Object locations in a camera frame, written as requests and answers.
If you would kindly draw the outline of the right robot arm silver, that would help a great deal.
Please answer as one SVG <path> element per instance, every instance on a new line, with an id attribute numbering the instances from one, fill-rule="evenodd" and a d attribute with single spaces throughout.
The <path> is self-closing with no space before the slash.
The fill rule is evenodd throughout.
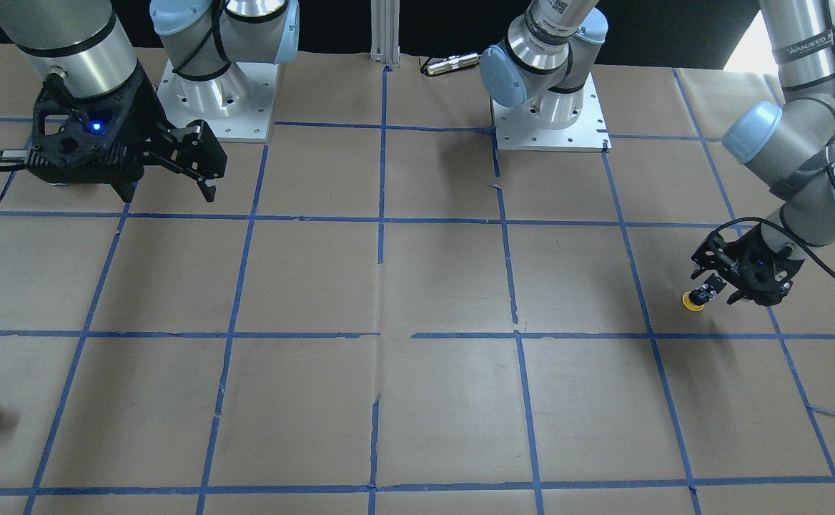
<path id="1" fill-rule="evenodd" d="M 50 185 L 109 185 L 124 202 L 145 167 L 182 174 L 214 202 L 221 138 L 267 136 L 278 66 L 299 49 L 297 1 L 153 1 L 170 72 L 153 85 L 107 1 L 0 1 L 0 26 L 41 91 L 29 149 L 0 172 Z"/>

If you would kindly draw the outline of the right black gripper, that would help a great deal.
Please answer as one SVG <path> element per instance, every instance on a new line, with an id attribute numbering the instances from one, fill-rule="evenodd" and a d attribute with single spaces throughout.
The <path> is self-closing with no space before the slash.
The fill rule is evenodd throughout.
<path id="1" fill-rule="evenodd" d="M 214 202 L 227 156 L 208 121 L 172 128 L 143 68 L 100 97 L 76 98 L 58 72 L 49 72 L 37 101 L 32 149 L 25 168 L 49 183 L 111 185 L 133 202 L 144 165 L 182 174 Z"/>

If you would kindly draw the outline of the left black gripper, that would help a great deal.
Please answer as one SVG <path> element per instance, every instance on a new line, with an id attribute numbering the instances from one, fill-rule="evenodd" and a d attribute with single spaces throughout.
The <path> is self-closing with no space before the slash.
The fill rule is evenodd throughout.
<path id="1" fill-rule="evenodd" d="M 735 288 L 726 303 L 750 300 L 758 305 L 777 305 L 790 293 L 793 278 L 804 260 L 792 260 L 792 251 L 774 251 L 762 237 L 741 237 L 727 243 L 723 237 L 706 237 L 691 256 L 695 280 L 707 270 L 721 273 Z"/>

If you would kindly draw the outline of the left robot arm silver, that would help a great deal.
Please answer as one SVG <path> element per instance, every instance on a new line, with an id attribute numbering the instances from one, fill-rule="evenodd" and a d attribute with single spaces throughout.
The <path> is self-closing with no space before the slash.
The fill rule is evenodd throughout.
<path id="1" fill-rule="evenodd" d="M 781 199 L 781 207 L 734 241 L 716 228 L 692 255 L 701 286 L 683 294 L 691 312 L 728 285 L 728 302 L 769 307 L 790 293 L 816 248 L 835 242 L 835 4 L 760 3 L 784 103 L 757 102 L 723 137 L 728 153 Z M 533 1 L 505 36 L 480 55 L 493 104 L 532 109 L 548 129 L 571 126 L 585 82 L 607 37 L 593 1 Z"/>

